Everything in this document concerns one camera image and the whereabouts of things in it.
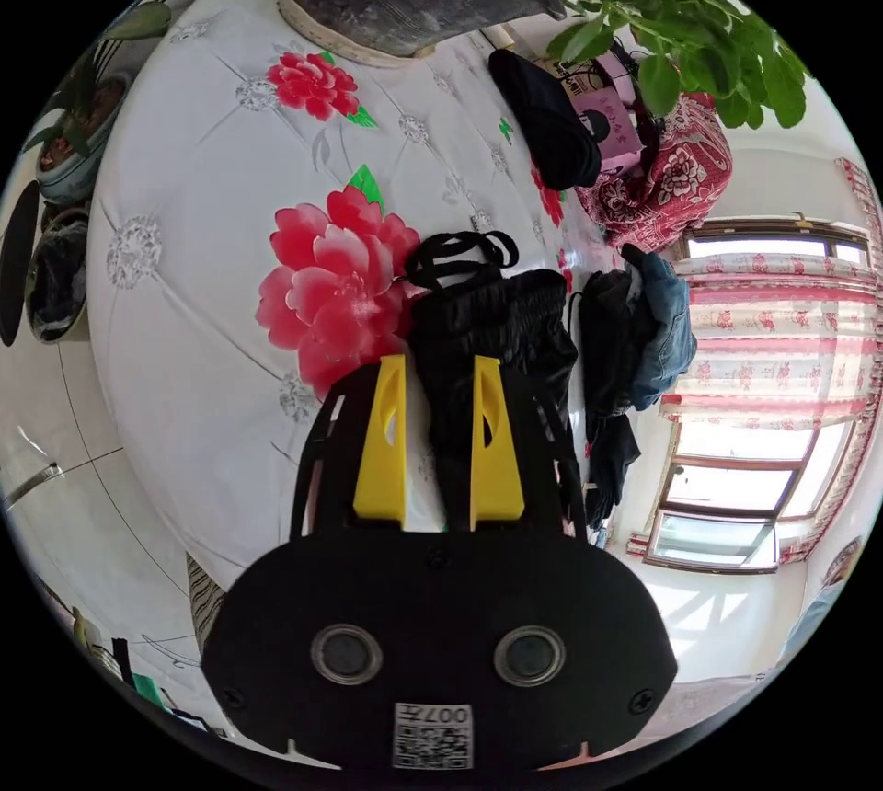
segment window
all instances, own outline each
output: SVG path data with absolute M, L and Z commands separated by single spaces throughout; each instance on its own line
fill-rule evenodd
M 710 222 L 681 237 L 679 258 L 707 258 L 735 252 L 819 255 L 867 266 L 867 238 L 860 230 L 827 224 L 798 227 L 794 221 Z
M 685 235 L 680 252 L 793 252 L 867 263 L 860 233 L 793 222 L 711 224 Z M 776 523 L 813 515 L 852 432 L 851 422 L 816 431 L 678 424 L 645 561 L 717 573 L 775 570 Z

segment blue denim jacket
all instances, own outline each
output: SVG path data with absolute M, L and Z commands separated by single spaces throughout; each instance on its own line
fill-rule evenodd
M 696 354 L 690 324 L 690 288 L 655 252 L 645 253 L 626 245 L 623 257 L 640 269 L 644 296 L 659 322 L 659 331 L 644 348 L 632 383 L 632 404 L 643 411 L 674 386 Z

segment green plant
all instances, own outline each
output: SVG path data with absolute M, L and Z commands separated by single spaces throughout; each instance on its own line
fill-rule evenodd
M 78 154 L 89 156 L 86 123 L 110 60 L 127 40 L 165 36 L 172 18 L 167 1 L 148 0 L 132 6 L 76 60 L 38 117 L 41 119 L 54 110 L 62 110 L 61 118 L 52 126 L 34 132 L 23 152 L 64 138 Z
M 95 102 L 110 59 L 125 40 L 147 40 L 162 37 L 168 30 L 171 11 L 165 3 L 139 3 L 125 12 L 90 46 L 52 93 L 41 117 L 53 110 L 64 111 L 52 126 L 35 132 L 25 144 L 25 150 L 38 144 L 52 143 L 64 138 L 81 156 L 89 156 L 86 124 Z
M 724 125 L 763 123 L 771 109 L 784 128 L 806 112 L 806 66 L 782 37 L 740 0 L 565 0 L 589 17 L 558 34 L 553 57 L 581 63 L 606 52 L 629 27 L 650 55 L 638 84 L 648 108 L 664 115 L 680 91 L 712 95 Z

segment screw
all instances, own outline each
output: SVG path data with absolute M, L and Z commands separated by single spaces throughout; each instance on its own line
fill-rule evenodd
M 225 687 L 221 695 L 228 708 L 240 709 L 246 707 L 246 698 L 234 687 Z
M 632 696 L 628 710 L 633 715 L 643 715 L 654 702 L 656 702 L 656 694 L 652 690 L 641 690 L 640 693 L 635 693 Z
M 433 570 L 444 570 L 451 563 L 451 556 L 440 546 L 433 546 L 426 554 L 427 567 Z

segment yellow bracket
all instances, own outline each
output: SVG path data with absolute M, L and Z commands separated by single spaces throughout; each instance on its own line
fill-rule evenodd
M 506 408 L 499 359 L 476 356 L 472 399 L 469 526 L 516 522 L 524 513 L 522 479 Z M 490 437 L 485 445 L 485 424 Z
M 405 369 L 404 355 L 380 359 L 352 503 L 356 515 L 366 521 L 405 523 Z M 346 463 L 347 458 L 340 457 L 339 461 Z

